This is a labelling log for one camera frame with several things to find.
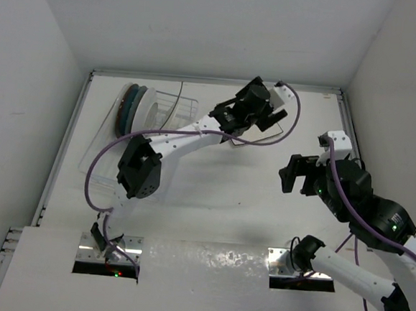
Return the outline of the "square cream plate black rim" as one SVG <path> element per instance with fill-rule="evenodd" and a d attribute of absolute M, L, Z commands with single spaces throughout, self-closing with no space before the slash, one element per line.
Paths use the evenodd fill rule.
<path fill-rule="evenodd" d="M 283 133 L 284 130 L 279 124 L 271 126 L 266 131 L 260 131 L 257 126 L 253 125 L 250 129 L 244 131 L 240 137 L 237 137 L 236 139 L 229 139 L 229 142 L 236 147 L 245 145 L 247 142 L 260 144 L 268 141 L 274 141 L 282 136 Z"/>

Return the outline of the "red teal floral plate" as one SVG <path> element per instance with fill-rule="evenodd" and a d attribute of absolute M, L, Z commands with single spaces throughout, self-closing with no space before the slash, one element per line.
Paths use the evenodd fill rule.
<path fill-rule="evenodd" d="M 145 85 L 139 88 L 129 108 L 126 133 L 151 129 L 156 124 L 157 108 L 156 89 Z"/>

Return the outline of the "blue white floral plate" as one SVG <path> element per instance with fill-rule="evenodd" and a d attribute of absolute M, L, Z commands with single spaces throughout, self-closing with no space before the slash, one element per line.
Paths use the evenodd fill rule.
<path fill-rule="evenodd" d="M 131 125 L 136 109 L 147 89 L 148 87 L 145 85 L 140 86 L 133 84 L 126 92 L 120 115 L 119 136 L 123 136 L 131 132 Z"/>

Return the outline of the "teal blossom plate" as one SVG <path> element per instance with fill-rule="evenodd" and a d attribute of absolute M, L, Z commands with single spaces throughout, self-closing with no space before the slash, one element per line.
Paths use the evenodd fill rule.
<path fill-rule="evenodd" d="M 129 111 L 137 96 L 138 90 L 139 86 L 137 84 L 132 84 L 125 91 L 124 97 L 121 98 L 114 124 L 114 131 L 117 138 L 126 134 Z"/>

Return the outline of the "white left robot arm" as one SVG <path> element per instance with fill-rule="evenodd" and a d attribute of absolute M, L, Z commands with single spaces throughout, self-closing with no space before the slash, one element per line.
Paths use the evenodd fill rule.
<path fill-rule="evenodd" d="M 138 201 L 155 194 L 161 185 L 163 170 L 175 166 L 185 155 L 232 139 L 246 143 L 242 136 L 245 131 L 253 126 L 260 131 L 268 130 L 287 117 L 284 105 L 298 98 L 285 82 L 267 88 L 264 81 L 256 77 L 232 99 L 217 103 L 211 112 L 192 124 L 176 130 L 133 131 L 106 145 L 91 162 L 88 174 L 108 150 L 123 141 L 127 143 L 117 164 L 113 205 L 91 206 L 98 212 L 91 235 L 99 251 L 130 260 L 130 255 L 119 244 L 122 236 L 109 235 L 110 220 L 130 214 Z"/>

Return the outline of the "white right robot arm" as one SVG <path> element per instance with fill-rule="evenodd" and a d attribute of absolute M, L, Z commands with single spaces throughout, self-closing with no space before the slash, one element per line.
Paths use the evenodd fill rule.
<path fill-rule="evenodd" d="M 416 227 L 404 207 L 374 193 L 371 175 L 354 160 L 320 163 L 292 156 L 279 171 L 282 191 L 301 177 L 304 196 L 318 197 L 351 233 L 352 259 L 316 236 L 293 238 L 287 265 L 299 274 L 323 273 L 376 311 L 416 311 Z"/>

